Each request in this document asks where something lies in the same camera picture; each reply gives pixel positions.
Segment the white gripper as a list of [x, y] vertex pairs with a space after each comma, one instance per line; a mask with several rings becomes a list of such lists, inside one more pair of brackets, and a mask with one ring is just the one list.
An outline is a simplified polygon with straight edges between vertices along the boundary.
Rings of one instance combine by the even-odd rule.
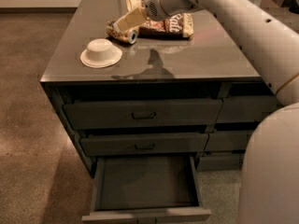
[[163, 21], [180, 13], [193, 13], [200, 7], [189, 0], [144, 0], [144, 7], [136, 7], [113, 23], [117, 32], [125, 32], [143, 24], [148, 17]]

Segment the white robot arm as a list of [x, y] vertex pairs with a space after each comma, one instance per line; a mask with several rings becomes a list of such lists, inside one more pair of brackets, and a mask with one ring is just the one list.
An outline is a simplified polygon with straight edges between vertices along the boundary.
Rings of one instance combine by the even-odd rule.
[[144, 0], [119, 32], [205, 9], [281, 102], [256, 128], [242, 167], [237, 224], [299, 224], [299, 34], [249, 0]]

